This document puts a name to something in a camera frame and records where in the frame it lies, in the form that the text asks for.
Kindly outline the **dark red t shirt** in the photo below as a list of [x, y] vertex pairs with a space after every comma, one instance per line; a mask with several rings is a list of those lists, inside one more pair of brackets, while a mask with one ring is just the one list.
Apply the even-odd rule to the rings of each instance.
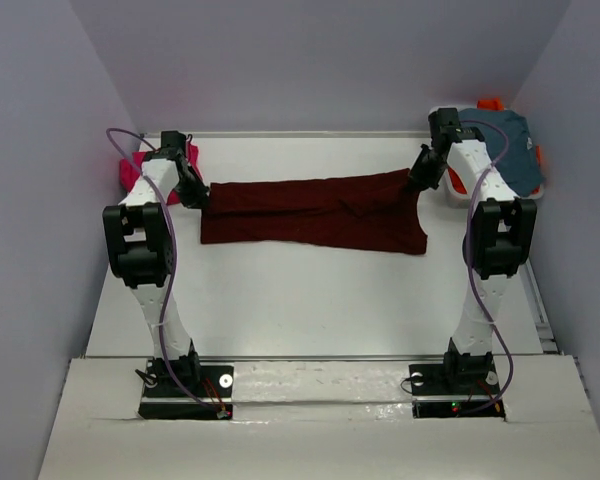
[[423, 255], [419, 193], [407, 169], [343, 178], [211, 185], [201, 216], [206, 245], [280, 241]]

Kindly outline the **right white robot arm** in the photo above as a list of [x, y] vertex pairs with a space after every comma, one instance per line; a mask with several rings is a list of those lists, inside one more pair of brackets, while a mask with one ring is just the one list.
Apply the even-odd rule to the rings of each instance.
[[496, 375], [493, 344], [503, 340], [496, 325], [507, 285], [526, 263], [537, 217], [536, 203], [520, 197], [497, 169], [479, 129], [432, 128], [409, 175], [410, 186], [434, 189], [453, 170], [470, 196], [463, 239], [468, 287], [459, 323], [439, 363], [421, 364], [408, 376], [415, 397], [470, 395]]

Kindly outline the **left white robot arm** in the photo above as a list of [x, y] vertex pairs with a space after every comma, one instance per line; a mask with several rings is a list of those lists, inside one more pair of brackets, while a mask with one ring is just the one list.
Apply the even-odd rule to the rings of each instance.
[[191, 399], [201, 366], [172, 294], [178, 254], [166, 200], [175, 193], [185, 208], [203, 210], [209, 192], [182, 147], [162, 147], [145, 154], [131, 192], [102, 214], [111, 271], [139, 303], [154, 344], [152, 367], [141, 377]]

